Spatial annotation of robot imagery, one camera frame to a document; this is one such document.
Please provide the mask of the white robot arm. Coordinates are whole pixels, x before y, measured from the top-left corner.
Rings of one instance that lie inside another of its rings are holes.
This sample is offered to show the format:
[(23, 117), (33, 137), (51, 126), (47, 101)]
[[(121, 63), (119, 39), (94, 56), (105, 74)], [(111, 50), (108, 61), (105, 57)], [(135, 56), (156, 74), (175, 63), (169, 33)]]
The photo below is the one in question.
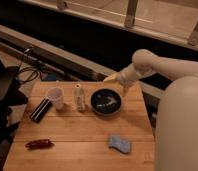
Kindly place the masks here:
[(105, 80), (127, 89), (155, 73), (171, 81), (158, 106), (155, 171), (198, 171), (198, 62), (140, 49), (130, 65)]

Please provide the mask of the white tapered gripper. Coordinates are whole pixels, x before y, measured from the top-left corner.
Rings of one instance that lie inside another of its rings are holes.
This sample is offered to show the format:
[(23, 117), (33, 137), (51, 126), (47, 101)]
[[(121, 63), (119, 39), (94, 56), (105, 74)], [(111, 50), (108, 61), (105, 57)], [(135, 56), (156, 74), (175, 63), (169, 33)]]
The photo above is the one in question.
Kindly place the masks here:
[(141, 77), (141, 73), (135, 69), (133, 64), (130, 64), (123, 70), (121, 70), (118, 74), (113, 74), (106, 77), (103, 82), (115, 82), (116, 79), (120, 85), (123, 87), (129, 88), (131, 87), (139, 78)]

